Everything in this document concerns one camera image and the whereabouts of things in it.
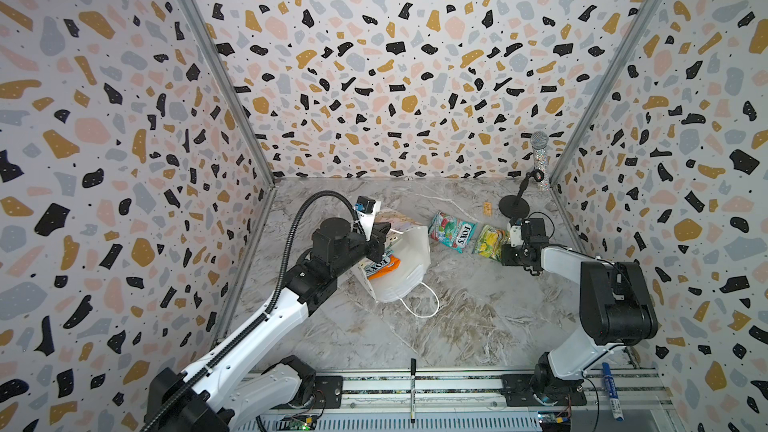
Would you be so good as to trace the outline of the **teal mint blossom candy bag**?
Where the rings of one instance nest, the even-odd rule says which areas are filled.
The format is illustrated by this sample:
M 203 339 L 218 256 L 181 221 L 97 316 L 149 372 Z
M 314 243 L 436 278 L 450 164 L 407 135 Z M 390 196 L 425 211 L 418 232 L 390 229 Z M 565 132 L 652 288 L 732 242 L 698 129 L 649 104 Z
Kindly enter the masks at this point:
M 428 236 L 459 253 L 468 246 L 476 224 L 445 212 L 437 212 L 428 228 Z

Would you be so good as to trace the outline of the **green yellow candy bag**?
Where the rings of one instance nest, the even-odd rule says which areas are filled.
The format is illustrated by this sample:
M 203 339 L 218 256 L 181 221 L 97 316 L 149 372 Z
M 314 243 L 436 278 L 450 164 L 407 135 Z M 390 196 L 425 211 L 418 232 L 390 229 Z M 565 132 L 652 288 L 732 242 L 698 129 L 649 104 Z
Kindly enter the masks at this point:
M 509 234 L 506 230 L 485 224 L 477 237 L 473 253 L 500 262 L 502 247 L 508 243 Z

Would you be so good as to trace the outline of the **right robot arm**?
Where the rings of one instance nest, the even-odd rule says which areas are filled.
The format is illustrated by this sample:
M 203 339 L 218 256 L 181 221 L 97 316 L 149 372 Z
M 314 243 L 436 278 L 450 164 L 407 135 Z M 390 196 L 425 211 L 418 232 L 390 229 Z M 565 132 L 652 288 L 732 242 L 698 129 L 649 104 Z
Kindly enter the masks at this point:
M 505 266 L 533 276 L 559 275 L 578 289 L 579 325 L 557 348 L 542 354 L 528 389 L 543 404 L 558 404 L 572 395 L 585 373 L 622 347 L 655 337 L 659 329 L 641 267 L 611 262 L 552 243 L 539 217 L 510 222 L 509 242 L 501 248 Z

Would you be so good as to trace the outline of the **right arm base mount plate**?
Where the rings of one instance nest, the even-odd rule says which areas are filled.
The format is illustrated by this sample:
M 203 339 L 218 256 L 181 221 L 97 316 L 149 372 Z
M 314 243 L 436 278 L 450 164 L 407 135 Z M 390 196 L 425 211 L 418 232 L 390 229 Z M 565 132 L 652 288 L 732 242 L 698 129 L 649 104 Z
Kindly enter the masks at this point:
M 504 374 L 501 395 L 508 407 L 585 406 L 582 380 L 562 380 L 534 374 Z

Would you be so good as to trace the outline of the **white cartoon paper bag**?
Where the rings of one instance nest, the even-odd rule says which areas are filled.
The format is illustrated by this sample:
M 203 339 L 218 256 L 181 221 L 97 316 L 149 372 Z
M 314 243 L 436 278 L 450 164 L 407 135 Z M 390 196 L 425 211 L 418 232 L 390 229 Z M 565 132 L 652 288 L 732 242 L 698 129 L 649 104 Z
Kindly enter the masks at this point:
M 435 291 L 424 282 L 424 276 L 431 264 L 428 228 L 416 219 L 392 209 L 383 209 L 376 216 L 376 220 L 391 223 L 385 252 L 391 251 L 398 256 L 401 265 L 386 276 L 368 281 L 354 270 L 358 262 L 352 268 L 352 275 L 376 302 L 400 302 L 416 318 L 434 317 L 440 310 L 440 300 Z M 417 314 L 405 302 L 406 297 L 419 286 L 431 293 L 435 302 L 435 310 L 426 315 Z

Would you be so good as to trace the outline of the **green tea candy bag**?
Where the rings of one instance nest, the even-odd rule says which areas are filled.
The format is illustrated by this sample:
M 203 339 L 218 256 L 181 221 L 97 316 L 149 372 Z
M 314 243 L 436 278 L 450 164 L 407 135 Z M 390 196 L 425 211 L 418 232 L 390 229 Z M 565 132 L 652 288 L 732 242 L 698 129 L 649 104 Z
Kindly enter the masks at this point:
M 401 265 L 401 259 L 391 251 L 386 251 L 380 261 L 373 262 L 370 259 L 361 260 L 354 268 L 364 279 L 373 281 L 386 276 Z

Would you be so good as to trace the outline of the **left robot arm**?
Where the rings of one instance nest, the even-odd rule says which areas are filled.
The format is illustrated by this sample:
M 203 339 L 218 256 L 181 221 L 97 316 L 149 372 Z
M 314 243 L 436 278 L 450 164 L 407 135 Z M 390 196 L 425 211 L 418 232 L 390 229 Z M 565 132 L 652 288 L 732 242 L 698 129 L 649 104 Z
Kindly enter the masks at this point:
M 144 430 L 230 431 L 277 406 L 313 406 L 316 372 L 296 356 L 254 379 L 247 376 L 335 293 L 342 274 L 363 259 L 382 260 L 390 229 L 388 222 L 375 222 L 369 233 L 359 233 L 342 218 L 324 220 L 307 254 L 250 319 L 183 371 L 158 373 L 150 384 Z

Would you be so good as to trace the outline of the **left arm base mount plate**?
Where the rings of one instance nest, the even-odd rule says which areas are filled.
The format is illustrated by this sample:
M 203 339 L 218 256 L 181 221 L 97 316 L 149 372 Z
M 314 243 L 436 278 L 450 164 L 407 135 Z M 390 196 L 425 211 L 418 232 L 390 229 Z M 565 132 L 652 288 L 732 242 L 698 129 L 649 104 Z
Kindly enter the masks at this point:
M 316 375 L 302 381 L 295 399 L 297 407 L 305 409 L 339 409 L 344 391 L 342 375 Z

